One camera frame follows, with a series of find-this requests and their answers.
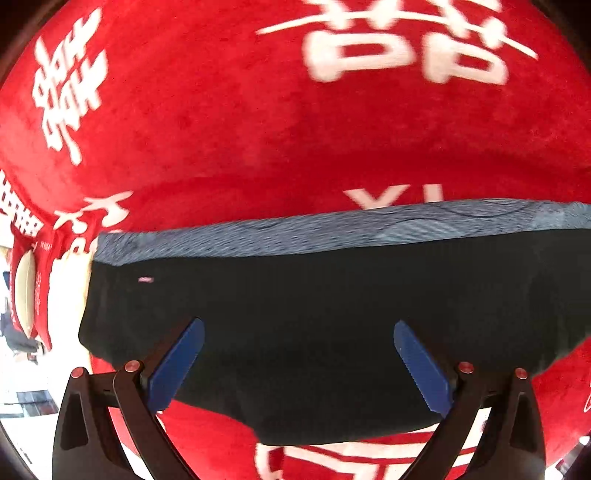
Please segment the black pants grey waistband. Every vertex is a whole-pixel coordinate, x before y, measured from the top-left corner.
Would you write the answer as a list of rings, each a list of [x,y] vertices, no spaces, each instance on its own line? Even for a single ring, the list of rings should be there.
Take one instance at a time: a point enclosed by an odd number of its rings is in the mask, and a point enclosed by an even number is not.
[[[178,324],[205,341],[177,399],[266,444],[436,420],[394,350],[539,373],[590,333],[590,208],[468,200],[230,222],[98,242],[79,339],[114,367]]]

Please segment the cream pillow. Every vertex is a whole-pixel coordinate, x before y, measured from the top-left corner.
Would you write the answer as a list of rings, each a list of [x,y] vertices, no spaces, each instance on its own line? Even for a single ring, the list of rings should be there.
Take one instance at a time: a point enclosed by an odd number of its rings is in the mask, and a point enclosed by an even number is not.
[[[28,338],[33,337],[35,285],[35,259],[33,252],[28,250],[18,261],[13,281],[13,306],[23,333]]]

